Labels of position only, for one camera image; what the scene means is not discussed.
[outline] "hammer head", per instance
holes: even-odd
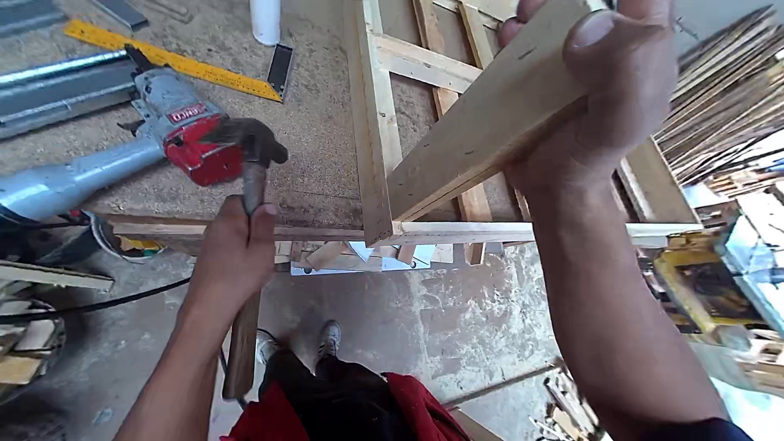
[[[246,162],[258,162],[265,168],[270,167],[270,162],[282,164],[289,160],[289,151],[275,140],[272,129],[254,118],[224,118],[201,137],[201,142],[221,147],[238,145]]]

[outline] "sneaker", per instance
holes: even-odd
[[[340,346],[340,325],[335,320],[329,320],[324,329],[321,330],[321,336],[318,339],[318,358],[322,359],[327,355],[338,355],[338,347]]]
[[[278,349],[281,348],[278,339],[268,330],[256,330],[256,361],[259,363],[267,364]]]

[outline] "white pipe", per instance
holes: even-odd
[[[253,38],[265,46],[281,41],[281,0],[250,0]]]

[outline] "fingernail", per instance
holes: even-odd
[[[273,216],[277,212],[273,204],[264,204],[261,207],[259,207],[259,210],[262,210],[264,213],[271,214]]]
[[[615,26],[612,15],[610,11],[603,11],[589,16],[572,39],[574,47],[591,46],[606,37]]]

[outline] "leg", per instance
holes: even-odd
[[[256,333],[256,351],[256,358],[267,365],[264,380],[259,386],[259,397],[277,382],[296,408],[333,389],[327,381],[314,377],[291,349],[281,348],[275,337],[265,330]]]
[[[283,392],[286,392],[286,389],[307,383],[311,379],[315,379],[315,377],[310,370],[302,364],[291,349],[278,349],[267,361],[267,368],[264,371],[264,380],[259,387],[259,397],[266,392],[275,381],[281,386]]]
[[[329,381],[346,391],[366,394],[376,400],[389,394],[387,382],[359,363],[347,363],[337,357],[340,346],[340,325],[330,320],[321,331],[316,363],[316,377]]]
[[[359,363],[349,363],[335,355],[325,355],[316,363],[316,377],[337,384],[341,388],[386,388],[381,376]]]

